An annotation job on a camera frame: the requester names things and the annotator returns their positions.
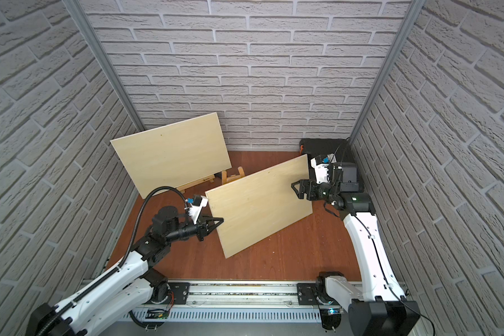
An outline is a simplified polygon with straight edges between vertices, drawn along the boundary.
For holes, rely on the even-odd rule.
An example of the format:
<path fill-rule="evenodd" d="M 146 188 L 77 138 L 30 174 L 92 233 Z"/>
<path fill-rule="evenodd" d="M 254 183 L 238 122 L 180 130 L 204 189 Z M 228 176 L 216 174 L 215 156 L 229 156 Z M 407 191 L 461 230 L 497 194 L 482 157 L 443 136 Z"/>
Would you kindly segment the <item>black plastic tool case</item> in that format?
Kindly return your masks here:
<path fill-rule="evenodd" d="M 349 141 L 346 139 L 301 139 L 299 142 L 300 153 L 309 155 L 309 158 L 318 155 L 335 154 L 337 162 L 355 162 Z"/>

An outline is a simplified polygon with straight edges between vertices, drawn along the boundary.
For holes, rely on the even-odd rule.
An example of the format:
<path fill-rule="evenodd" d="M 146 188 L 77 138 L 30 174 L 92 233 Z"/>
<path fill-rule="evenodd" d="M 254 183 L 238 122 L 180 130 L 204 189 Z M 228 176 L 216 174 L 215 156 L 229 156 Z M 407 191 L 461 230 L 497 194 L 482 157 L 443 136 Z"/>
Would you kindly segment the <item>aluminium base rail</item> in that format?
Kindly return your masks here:
<path fill-rule="evenodd" d="M 156 303 L 137 306 L 119 320 L 155 325 L 170 322 L 203 323 L 320 323 L 320 305 L 305 281 L 169 281 L 169 295 Z M 347 312 L 339 315 L 348 323 Z M 421 319 L 408 335 L 422 335 Z"/>

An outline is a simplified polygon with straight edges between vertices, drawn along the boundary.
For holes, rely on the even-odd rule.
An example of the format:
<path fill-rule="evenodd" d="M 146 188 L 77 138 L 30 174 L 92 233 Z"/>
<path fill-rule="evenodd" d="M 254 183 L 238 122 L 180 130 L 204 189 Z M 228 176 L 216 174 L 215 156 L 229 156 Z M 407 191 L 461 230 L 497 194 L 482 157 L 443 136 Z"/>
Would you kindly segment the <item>plywood board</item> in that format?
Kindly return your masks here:
<path fill-rule="evenodd" d="M 231 168 L 218 115 L 210 113 L 111 140 L 138 193 L 182 187 Z"/>
<path fill-rule="evenodd" d="M 230 258 L 313 213 L 312 203 L 297 197 L 291 184 L 309 178 L 301 155 L 206 192 L 225 258 Z"/>

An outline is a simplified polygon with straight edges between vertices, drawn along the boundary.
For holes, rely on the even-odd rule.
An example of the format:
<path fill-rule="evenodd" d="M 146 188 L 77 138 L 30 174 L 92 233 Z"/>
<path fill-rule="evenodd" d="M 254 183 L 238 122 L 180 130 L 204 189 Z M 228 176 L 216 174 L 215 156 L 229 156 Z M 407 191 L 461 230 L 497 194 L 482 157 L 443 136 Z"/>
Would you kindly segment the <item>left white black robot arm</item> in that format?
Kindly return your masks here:
<path fill-rule="evenodd" d="M 166 300 L 168 278 L 155 265 L 169 253 L 172 243 L 191 237 L 203 240 L 224 222 L 200 212 L 196 207 L 189 218 L 176 207 L 160 209 L 127 256 L 77 293 L 55 305 L 36 308 L 26 335 L 99 335 L 137 306 Z"/>

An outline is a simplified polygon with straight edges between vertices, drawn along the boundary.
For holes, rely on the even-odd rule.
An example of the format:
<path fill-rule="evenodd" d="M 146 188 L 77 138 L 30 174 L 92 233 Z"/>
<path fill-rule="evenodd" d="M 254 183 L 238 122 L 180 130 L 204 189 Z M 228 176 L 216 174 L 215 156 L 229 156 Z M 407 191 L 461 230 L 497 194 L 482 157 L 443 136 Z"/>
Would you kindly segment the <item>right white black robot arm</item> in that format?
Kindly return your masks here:
<path fill-rule="evenodd" d="M 361 193 L 357 168 L 338 162 L 336 156 L 311 159 L 311 179 L 301 179 L 291 187 L 299 199 L 331 205 L 331 214 L 340 218 L 349 233 L 361 287 L 352 285 L 339 272 L 322 272 L 313 289 L 326 330 L 340 325 L 340 313 L 347 312 L 354 335 L 408 335 L 422 318 L 419 306 L 407 299 L 386 256 L 379 236 L 375 206 L 368 193 Z"/>

